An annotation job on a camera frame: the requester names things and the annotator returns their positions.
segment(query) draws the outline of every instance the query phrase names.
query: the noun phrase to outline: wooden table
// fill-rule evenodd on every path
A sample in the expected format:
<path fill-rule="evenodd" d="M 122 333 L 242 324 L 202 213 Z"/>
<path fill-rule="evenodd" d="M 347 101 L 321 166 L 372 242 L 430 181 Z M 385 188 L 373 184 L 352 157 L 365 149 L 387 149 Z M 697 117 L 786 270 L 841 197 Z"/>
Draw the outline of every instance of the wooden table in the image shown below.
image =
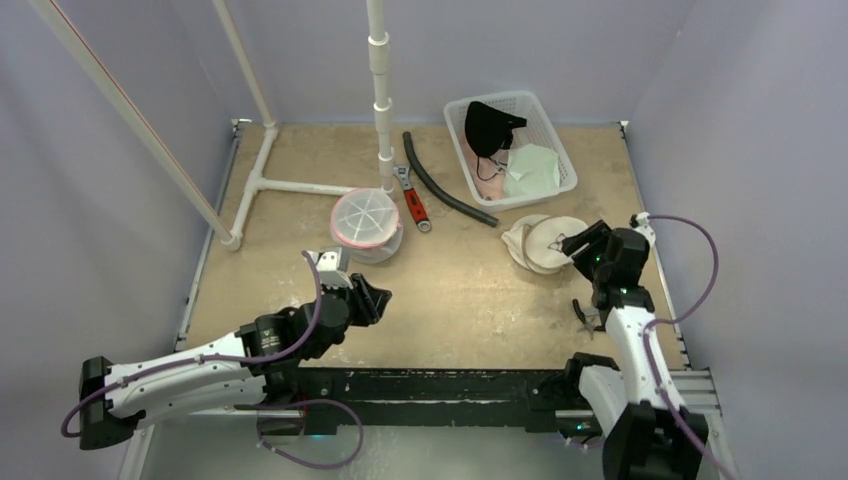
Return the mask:
<path fill-rule="evenodd" d="M 393 145 L 406 163 L 401 132 L 410 130 L 418 156 L 435 181 L 473 204 L 456 152 L 444 126 L 398 127 Z M 263 129 L 245 132 L 222 207 L 232 222 Z M 603 218 L 625 226 L 642 210 L 627 148 L 614 127 L 560 128 L 577 171 L 578 185 L 554 200 L 496 214 L 490 228 L 433 197 L 417 177 L 412 182 L 433 230 L 415 229 L 402 198 L 406 226 L 400 250 L 378 265 L 351 262 L 351 273 L 394 293 L 382 321 L 351 328 L 342 345 L 311 365 L 411 368 L 561 368 L 576 351 L 617 358 L 606 334 L 588 333 L 571 307 L 587 303 L 591 285 L 573 268 L 552 276 L 524 270 L 509 256 L 501 233 L 532 213 L 570 215 L 592 224 Z M 377 142 L 373 126 L 285 125 L 265 170 L 271 179 L 348 186 L 377 186 Z M 304 249 L 332 244 L 328 222 L 336 197 L 263 192 L 248 218 L 241 250 L 213 240 L 192 314 L 187 346 L 215 339 L 261 314 L 313 300 Z M 656 261 L 642 276 L 657 314 L 669 309 Z M 683 367 L 677 337 L 661 326 L 660 343 L 669 368 Z"/>

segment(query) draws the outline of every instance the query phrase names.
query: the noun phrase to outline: pink cloth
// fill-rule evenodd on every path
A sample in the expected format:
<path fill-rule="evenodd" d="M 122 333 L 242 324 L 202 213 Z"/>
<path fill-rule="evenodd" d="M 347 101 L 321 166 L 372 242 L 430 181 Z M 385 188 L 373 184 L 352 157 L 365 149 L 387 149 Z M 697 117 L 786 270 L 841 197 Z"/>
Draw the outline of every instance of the pink cloth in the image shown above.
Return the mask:
<path fill-rule="evenodd" d="M 484 200 L 500 200 L 503 198 L 503 183 L 504 183 L 504 175 L 495 175 L 498 171 L 498 167 L 495 166 L 494 163 L 490 162 L 487 158 L 480 159 L 480 177 L 477 176 L 477 154 L 474 153 L 474 150 L 471 150 L 471 146 L 468 145 L 468 141 L 465 139 L 465 133 L 462 133 L 459 138 L 459 146 L 462 148 L 462 155 L 465 160 L 465 164 L 468 166 L 468 171 L 471 172 L 471 178 L 474 180 L 474 186 L 477 187 L 477 192 L 480 194 Z M 507 159 L 509 158 L 509 152 L 506 150 L 499 150 L 494 156 L 493 159 L 499 161 L 500 163 L 506 165 Z"/>

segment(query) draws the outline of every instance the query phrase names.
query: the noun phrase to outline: basket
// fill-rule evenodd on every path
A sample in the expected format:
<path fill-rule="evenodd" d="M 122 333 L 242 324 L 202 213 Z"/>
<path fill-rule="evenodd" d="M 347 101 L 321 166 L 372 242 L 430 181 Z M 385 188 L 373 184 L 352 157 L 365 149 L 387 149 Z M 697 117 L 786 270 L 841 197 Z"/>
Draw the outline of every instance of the basket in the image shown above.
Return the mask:
<path fill-rule="evenodd" d="M 555 150 L 559 154 L 560 186 L 558 189 L 532 195 L 508 197 L 500 200 L 486 200 L 480 196 L 480 192 L 477 191 L 472 178 L 474 172 L 469 170 L 459 143 L 460 137 L 464 137 L 465 134 L 465 115 L 468 111 L 468 105 L 475 100 L 485 103 L 490 107 L 497 108 L 502 112 L 527 119 L 526 127 L 516 128 L 512 131 L 514 135 L 512 148 L 519 148 L 528 143 L 534 143 Z M 511 208 L 541 203 L 550 200 L 560 193 L 572 190 L 577 186 L 577 174 L 574 172 L 574 166 L 571 164 L 568 154 L 565 153 L 565 148 L 563 148 L 562 142 L 559 140 L 559 136 L 556 134 L 553 125 L 551 125 L 551 121 L 548 120 L 547 114 L 542 109 L 539 99 L 531 92 L 501 92 L 450 102 L 445 105 L 445 121 L 447 121 L 448 130 L 450 130 L 451 138 L 453 139 L 453 146 L 456 149 L 457 158 L 459 158 L 459 163 L 462 166 L 462 172 L 465 174 L 465 180 L 471 189 L 471 195 L 484 212 L 500 212 Z"/>

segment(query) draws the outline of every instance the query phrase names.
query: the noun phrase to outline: gray wall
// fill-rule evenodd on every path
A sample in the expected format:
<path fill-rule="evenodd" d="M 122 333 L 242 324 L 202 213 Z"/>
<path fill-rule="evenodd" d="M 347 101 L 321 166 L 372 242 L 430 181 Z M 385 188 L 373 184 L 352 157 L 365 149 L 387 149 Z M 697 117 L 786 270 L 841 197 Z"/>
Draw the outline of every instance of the gray wall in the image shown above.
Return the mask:
<path fill-rule="evenodd" d="M 628 133 L 648 208 L 711 230 L 721 272 L 683 325 L 743 478 L 848 468 L 848 4 L 699 0 Z M 678 309 L 706 243 L 657 225 Z"/>
<path fill-rule="evenodd" d="M 445 104 L 531 90 L 557 122 L 629 119 L 694 0 L 389 0 L 400 122 Z M 368 122 L 365 0 L 228 2 L 278 120 Z M 211 2 L 174 2 L 233 116 L 259 118 Z"/>
<path fill-rule="evenodd" d="M 214 195 L 228 117 L 171 5 L 60 3 Z M 59 436 L 80 364 L 173 346 L 205 232 L 38 14 L 0 2 L 4 478 L 116 478 L 125 446 L 86 453 Z"/>

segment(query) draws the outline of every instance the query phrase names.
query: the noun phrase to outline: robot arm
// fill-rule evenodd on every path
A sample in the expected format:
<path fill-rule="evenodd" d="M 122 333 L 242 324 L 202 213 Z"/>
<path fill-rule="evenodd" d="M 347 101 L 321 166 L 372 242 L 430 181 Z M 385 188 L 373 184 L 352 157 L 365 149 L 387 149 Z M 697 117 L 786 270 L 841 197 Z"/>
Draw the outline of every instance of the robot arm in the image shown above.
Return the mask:
<path fill-rule="evenodd" d="M 645 330 L 655 318 L 654 305 L 639 278 L 655 235 L 647 213 L 634 215 L 630 226 L 613 230 L 599 221 L 561 245 L 562 252 L 592 282 L 592 304 L 622 359 L 620 371 L 609 365 L 573 362 L 578 364 L 573 368 L 579 369 L 577 386 L 606 437 L 605 478 L 694 480 L 701 454 L 685 438 L 660 396 L 644 335 L 649 336 L 659 381 L 671 405 L 702 442 L 707 439 L 707 423 L 703 415 L 687 411 L 660 353 L 656 330 Z"/>
<path fill-rule="evenodd" d="M 372 287 L 360 274 L 348 276 L 342 249 L 309 255 L 321 282 L 322 305 L 314 330 L 299 348 L 263 361 L 299 341 L 315 302 L 262 315 L 208 344 L 157 359 L 121 365 L 103 357 L 89 359 L 82 367 L 81 400 L 106 385 L 120 387 L 80 410 L 80 448 L 115 445 L 136 429 L 198 410 L 287 402 L 298 389 L 300 361 L 320 358 L 330 346 L 342 343 L 351 325 L 377 323 L 392 295 Z M 128 380 L 144 371 L 151 373 Z"/>

